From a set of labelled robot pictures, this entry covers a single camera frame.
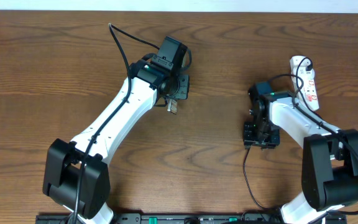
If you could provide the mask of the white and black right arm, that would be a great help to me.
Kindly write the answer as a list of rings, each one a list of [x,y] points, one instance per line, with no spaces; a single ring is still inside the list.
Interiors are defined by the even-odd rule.
[[[251,86],[248,94],[253,120],[244,124],[246,149],[275,148],[281,130],[303,148],[302,191],[280,207],[282,221],[314,223],[347,215],[343,207],[358,202],[358,131],[326,123],[291,92],[274,92],[267,82]]]

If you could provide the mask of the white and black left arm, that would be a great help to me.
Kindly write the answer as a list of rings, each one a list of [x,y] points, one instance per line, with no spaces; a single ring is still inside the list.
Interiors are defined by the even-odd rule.
[[[188,47],[166,37],[156,54],[144,55],[128,66],[129,76],[117,96],[80,134],[50,145],[42,192],[67,208],[67,216],[37,217],[37,223],[110,223],[114,213],[106,201],[110,193],[109,164],[136,122],[163,99],[168,112],[188,97],[191,64]]]

